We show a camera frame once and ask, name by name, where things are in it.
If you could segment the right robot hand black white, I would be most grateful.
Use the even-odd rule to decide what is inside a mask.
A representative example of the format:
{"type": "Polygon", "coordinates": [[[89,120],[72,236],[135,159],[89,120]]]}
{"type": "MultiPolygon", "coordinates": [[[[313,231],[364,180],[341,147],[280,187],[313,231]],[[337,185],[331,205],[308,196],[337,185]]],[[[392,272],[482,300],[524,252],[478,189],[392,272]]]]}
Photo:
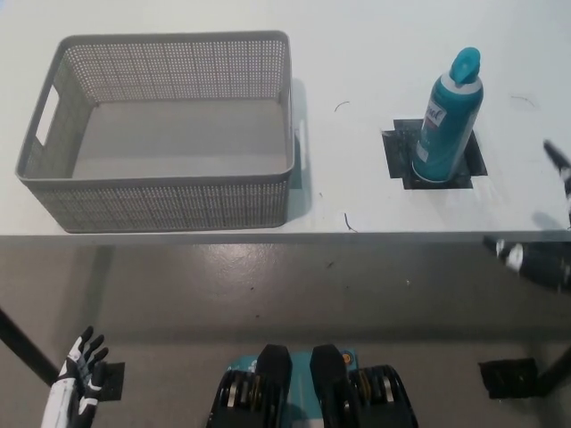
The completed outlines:
{"type": "MultiPolygon", "coordinates": [[[[559,173],[570,215],[570,159],[549,139],[543,150],[559,173]]],[[[570,294],[570,256],[563,250],[548,250],[547,243],[517,243],[485,235],[483,246],[508,270],[542,288],[570,294]]]]}

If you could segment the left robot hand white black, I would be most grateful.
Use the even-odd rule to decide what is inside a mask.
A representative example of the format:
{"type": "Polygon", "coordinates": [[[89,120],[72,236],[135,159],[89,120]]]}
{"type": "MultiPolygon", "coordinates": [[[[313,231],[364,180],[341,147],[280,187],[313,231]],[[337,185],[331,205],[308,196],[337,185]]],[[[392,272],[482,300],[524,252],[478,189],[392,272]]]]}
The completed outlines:
{"type": "Polygon", "coordinates": [[[48,394],[41,428],[92,426],[107,378],[104,335],[89,326],[74,342],[48,394]]]}

